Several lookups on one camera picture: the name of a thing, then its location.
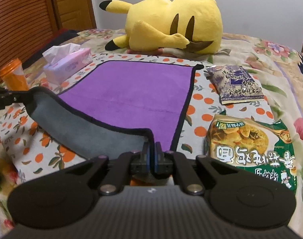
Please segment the green instant noodle bag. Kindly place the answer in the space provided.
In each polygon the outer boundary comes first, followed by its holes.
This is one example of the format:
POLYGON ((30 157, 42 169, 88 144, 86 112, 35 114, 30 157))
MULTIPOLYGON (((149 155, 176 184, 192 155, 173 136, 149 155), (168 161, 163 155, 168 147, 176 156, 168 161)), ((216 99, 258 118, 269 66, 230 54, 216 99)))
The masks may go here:
POLYGON ((267 124, 216 114, 206 135, 204 154, 292 191, 297 189, 294 148, 281 120, 267 124))

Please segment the wooden louvred wardrobe door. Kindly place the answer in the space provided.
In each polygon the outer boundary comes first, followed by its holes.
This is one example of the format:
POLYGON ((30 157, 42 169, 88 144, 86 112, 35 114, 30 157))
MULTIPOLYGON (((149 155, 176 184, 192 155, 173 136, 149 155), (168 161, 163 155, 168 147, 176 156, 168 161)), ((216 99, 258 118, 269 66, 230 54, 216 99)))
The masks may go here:
POLYGON ((66 30, 95 27, 91 0, 0 0, 0 70, 15 58, 28 67, 34 53, 66 30))

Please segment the yellow Pikachu plush toy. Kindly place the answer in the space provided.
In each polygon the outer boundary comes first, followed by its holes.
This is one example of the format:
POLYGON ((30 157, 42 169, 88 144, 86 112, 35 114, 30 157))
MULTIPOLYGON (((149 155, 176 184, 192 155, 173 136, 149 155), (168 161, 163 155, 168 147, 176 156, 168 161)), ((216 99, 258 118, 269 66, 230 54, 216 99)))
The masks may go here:
POLYGON ((216 0, 108 0, 99 7, 127 16, 125 34, 108 42, 107 51, 171 48, 206 55, 221 45, 223 24, 216 0))

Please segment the orange plastic bottle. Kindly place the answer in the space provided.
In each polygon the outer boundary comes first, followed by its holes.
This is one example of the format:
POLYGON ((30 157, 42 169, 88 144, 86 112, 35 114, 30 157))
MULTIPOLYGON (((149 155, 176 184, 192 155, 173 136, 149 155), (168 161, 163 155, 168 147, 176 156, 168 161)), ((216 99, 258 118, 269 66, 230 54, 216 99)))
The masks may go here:
POLYGON ((13 59, 0 70, 0 77, 9 90, 29 90, 22 63, 18 58, 13 59))

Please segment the purple snack packet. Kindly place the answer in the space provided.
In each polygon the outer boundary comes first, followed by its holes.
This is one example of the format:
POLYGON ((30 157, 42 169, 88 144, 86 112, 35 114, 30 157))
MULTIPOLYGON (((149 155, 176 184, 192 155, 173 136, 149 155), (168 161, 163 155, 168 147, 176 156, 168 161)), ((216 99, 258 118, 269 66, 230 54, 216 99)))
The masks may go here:
POLYGON ((263 100, 262 87, 242 67, 238 65, 206 67, 222 105, 250 103, 263 100))

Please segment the pink tissue pack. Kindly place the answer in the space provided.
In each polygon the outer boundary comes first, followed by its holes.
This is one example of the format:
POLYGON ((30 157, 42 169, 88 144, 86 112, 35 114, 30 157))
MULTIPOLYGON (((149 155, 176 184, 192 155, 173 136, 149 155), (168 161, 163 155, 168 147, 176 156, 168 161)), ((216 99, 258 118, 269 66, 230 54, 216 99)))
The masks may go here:
POLYGON ((68 43, 52 46, 42 53, 47 64, 43 71, 49 83, 60 85, 69 77, 92 63, 90 48, 68 43))

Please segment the purple and grey towel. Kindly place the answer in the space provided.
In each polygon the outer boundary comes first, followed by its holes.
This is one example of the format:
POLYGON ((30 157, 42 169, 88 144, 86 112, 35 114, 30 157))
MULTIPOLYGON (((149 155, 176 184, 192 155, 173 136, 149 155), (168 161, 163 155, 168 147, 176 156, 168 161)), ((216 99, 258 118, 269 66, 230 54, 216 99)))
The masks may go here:
POLYGON ((114 159, 145 142, 173 151, 200 68, 107 61, 58 95, 32 88, 25 107, 55 141, 86 159, 114 159))

